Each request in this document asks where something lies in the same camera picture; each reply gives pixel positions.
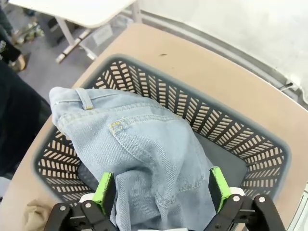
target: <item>beige cloth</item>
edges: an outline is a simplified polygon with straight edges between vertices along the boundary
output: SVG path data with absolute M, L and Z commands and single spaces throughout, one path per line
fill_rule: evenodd
M 44 231 L 50 212 L 51 209 L 38 200 L 27 204 L 24 213 L 25 231 Z

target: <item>white wall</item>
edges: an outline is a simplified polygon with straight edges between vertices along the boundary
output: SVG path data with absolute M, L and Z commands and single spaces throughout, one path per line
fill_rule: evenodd
M 141 8 L 204 31 L 308 86 L 308 1 L 142 0 Z

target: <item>gray plastic basket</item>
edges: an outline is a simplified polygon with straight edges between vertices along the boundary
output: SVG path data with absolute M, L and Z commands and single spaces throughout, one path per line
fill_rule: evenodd
M 190 123 L 229 186 L 241 186 L 251 197 L 266 193 L 274 198 L 279 192 L 290 163 L 286 143 L 203 92 L 125 55 L 107 59 L 83 87 L 131 91 L 158 101 Z M 54 128 L 37 153 L 34 167 L 55 195 L 73 205 L 97 187 L 80 164 L 71 141 Z

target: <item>table leg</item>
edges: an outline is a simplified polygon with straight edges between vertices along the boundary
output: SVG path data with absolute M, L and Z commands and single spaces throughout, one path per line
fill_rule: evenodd
M 74 44 L 73 45 L 69 45 L 57 58 L 56 58 L 56 62 L 60 63 L 63 61 L 63 59 L 65 59 L 70 52 L 73 51 L 73 49 L 78 46 L 80 44 L 80 42 L 82 40 L 84 40 L 89 34 L 91 33 L 91 29 L 85 29 L 81 35 L 79 35 L 79 37 L 77 39 L 74 40 Z
M 74 46 L 75 45 L 75 40 L 74 40 L 71 32 L 69 31 L 69 29 L 68 29 L 64 19 L 59 18 L 59 17 L 55 17 L 55 18 L 56 18 L 56 20 L 57 20 L 57 22 L 58 22 L 58 24 L 59 24 L 59 26 L 60 26 L 64 36 L 66 37 L 69 45 Z
M 131 12 L 135 23 L 142 23 L 141 10 L 138 0 L 131 5 Z

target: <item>wooden table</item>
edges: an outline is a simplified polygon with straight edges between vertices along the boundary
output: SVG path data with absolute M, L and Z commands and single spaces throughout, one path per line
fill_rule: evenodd
M 288 226 L 308 179 L 308 112 L 279 90 L 233 62 L 191 42 L 142 24 L 131 25 L 86 70 L 80 86 L 108 56 L 130 55 L 206 92 L 285 140 L 292 163 L 276 207 Z M 56 203 L 31 167 L 37 147 L 51 127 L 49 119 L 22 160 L 0 206 L 0 230 L 23 230 L 23 211 L 33 199 Z

